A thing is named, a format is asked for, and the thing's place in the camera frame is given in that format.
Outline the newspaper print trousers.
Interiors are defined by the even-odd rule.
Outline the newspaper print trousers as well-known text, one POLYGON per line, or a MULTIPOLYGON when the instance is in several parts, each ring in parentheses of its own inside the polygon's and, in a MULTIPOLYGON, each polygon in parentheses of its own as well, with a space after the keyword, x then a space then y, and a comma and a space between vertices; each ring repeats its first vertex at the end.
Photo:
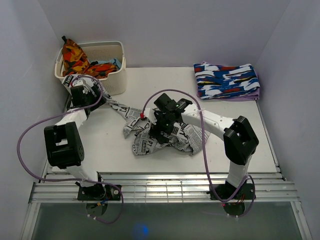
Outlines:
POLYGON ((203 140, 200 127, 185 123, 175 123, 172 133, 164 134, 168 142, 160 143, 149 134, 151 122, 149 120, 141 120, 141 109, 130 107, 114 100, 105 89, 103 89, 102 98, 126 120, 123 127, 124 137, 126 138, 131 133, 134 133, 135 139, 131 147, 134 155, 149 155, 165 147, 173 147, 188 155, 197 154, 202 150, 203 140))

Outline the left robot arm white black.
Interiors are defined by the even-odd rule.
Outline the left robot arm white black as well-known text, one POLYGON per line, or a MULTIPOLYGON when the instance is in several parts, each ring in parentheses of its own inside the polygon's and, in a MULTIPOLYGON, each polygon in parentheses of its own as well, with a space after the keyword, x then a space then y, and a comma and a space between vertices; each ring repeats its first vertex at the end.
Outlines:
POLYGON ((65 170, 76 184, 95 200, 106 195, 106 187, 101 184, 100 174, 84 163, 85 150, 79 128, 89 118, 90 113, 106 103, 102 88, 92 79, 79 78, 70 84, 72 107, 55 125, 44 128, 47 159, 52 167, 65 170))

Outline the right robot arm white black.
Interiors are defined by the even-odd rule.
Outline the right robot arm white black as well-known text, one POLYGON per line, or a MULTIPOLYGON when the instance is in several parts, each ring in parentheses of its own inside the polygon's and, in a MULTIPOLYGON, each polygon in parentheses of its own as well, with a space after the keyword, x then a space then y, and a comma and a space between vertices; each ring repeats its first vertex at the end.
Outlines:
POLYGON ((201 109, 194 101, 185 98, 175 101, 166 93, 160 95, 154 105, 155 109, 144 107, 140 117, 151 122, 149 134, 160 144, 168 143, 167 136, 173 132, 175 123, 199 127, 223 141, 225 155, 229 159, 226 194, 232 199, 242 195, 250 160, 259 145, 248 119, 217 115, 201 109))

